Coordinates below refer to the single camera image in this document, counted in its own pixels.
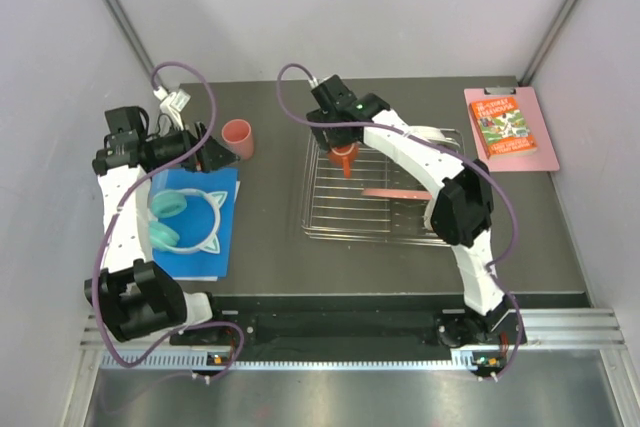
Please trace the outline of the metal wire dish rack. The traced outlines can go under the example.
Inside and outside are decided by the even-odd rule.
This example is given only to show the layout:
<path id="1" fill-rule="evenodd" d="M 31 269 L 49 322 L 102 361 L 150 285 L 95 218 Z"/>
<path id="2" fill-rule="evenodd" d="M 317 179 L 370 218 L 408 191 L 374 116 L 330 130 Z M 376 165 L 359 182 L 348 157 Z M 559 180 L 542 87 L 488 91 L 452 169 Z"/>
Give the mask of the metal wire dish rack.
<path id="1" fill-rule="evenodd" d="M 384 154 L 360 146 L 346 178 L 308 137 L 302 228 L 314 239 L 443 245 L 424 225 L 428 201 L 367 196 L 367 189 L 422 191 L 424 187 Z"/>

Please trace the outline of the pink plastic cup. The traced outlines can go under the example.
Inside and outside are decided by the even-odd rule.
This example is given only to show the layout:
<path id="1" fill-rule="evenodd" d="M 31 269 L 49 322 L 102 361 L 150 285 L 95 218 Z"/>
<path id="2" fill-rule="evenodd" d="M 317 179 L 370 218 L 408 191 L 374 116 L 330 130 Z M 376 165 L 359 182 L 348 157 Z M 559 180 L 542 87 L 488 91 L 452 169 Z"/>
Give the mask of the pink plastic cup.
<path id="1" fill-rule="evenodd" d="M 221 135 L 227 147 L 242 160 L 248 160 L 254 155 L 253 131 L 248 121 L 228 121 L 223 126 Z"/>

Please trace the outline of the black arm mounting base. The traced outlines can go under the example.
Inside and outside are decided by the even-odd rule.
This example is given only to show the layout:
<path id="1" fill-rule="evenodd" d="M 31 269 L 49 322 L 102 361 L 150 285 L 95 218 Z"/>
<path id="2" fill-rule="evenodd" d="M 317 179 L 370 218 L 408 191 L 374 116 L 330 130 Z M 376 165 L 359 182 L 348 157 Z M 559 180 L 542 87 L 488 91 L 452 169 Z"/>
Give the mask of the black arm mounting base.
<path id="1" fill-rule="evenodd" d="M 392 362 L 440 360 L 437 321 L 459 314 L 459 294 L 216 295 L 214 318 L 225 326 L 174 334 L 174 346 L 232 347 L 246 362 Z M 507 317 L 481 345 L 492 351 L 524 344 L 524 317 Z"/>

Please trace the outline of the pink and cream plate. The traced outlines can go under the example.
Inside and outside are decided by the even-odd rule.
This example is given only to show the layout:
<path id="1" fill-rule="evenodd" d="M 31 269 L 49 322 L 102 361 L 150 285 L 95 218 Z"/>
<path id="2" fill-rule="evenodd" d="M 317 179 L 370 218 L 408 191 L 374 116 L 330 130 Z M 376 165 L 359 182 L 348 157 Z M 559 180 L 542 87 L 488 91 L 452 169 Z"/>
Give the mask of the pink and cream plate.
<path id="1" fill-rule="evenodd" d="M 365 188 L 361 194 L 365 197 L 392 200 L 430 201 L 432 199 L 431 194 L 425 190 Z"/>

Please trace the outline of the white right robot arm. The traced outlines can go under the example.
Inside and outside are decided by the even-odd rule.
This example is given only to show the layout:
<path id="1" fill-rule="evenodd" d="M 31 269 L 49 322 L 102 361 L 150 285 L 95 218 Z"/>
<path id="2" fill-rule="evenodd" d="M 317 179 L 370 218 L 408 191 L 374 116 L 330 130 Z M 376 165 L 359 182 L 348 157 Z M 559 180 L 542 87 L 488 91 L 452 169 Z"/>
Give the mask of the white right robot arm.
<path id="1" fill-rule="evenodd" d="M 439 341 L 457 348 L 487 343 L 507 317 L 508 297 L 497 283 L 491 247 L 494 210 L 489 170 L 422 134 L 376 94 L 356 96 L 333 75 L 311 79 L 318 106 L 307 113 L 318 147 L 334 159 L 345 177 L 362 146 L 393 161 L 430 196 L 424 222 L 452 251 L 463 282 L 465 309 L 437 321 Z"/>

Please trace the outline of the orange ceramic mug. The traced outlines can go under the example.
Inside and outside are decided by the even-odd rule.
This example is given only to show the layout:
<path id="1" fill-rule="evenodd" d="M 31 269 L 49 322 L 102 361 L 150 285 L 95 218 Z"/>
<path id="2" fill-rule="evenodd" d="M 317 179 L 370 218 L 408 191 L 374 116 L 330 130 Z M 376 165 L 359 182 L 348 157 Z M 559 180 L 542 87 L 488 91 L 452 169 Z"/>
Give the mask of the orange ceramic mug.
<path id="1" fill-rule="evenodd" d="M 342 170 L 344 177 L 349 179 L 351 177 L 352 165 L 357 159 L 358 154 L 358 144 L 352 143 L 348 146 L 332 148 L 327 153 L 327 157 L 332 164 Z"/>

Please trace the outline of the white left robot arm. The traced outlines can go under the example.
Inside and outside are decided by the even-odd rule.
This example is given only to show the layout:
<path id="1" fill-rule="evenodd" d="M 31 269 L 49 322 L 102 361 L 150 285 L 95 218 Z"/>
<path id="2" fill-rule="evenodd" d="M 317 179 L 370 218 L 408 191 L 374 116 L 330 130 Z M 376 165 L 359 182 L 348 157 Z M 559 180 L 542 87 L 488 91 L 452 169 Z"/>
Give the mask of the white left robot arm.
<path id="1" fill-rule="evenodd" d="M 140 107 L 106 111 L 109 132 L 92 162 L 102 193 L 106 246 L 99 274 L 85 283 L 105 328 L 120 342 L 192 326 L 205 343 L 226 334 L 225 317 L 207 292 L 182 280 L 225 276 L 240 182 L 237 156 L 184 126 L 184 90 L 154 91 L 167 132 L 152 133 Z"/>

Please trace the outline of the white speckled plate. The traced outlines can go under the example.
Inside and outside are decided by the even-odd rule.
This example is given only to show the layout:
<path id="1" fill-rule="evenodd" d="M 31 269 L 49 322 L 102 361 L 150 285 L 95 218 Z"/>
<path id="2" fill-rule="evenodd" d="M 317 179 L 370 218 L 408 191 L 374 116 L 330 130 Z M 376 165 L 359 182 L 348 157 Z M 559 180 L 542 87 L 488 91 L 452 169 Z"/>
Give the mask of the white speckled plate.
<path id="1" fill-rule="evenodd" d="M 408 132 L 410 135 L 414 135 L 428 142 L 444 144 L 448 141 L 445 134 L 440 129 L 435 127 L 410 126 Z"/>

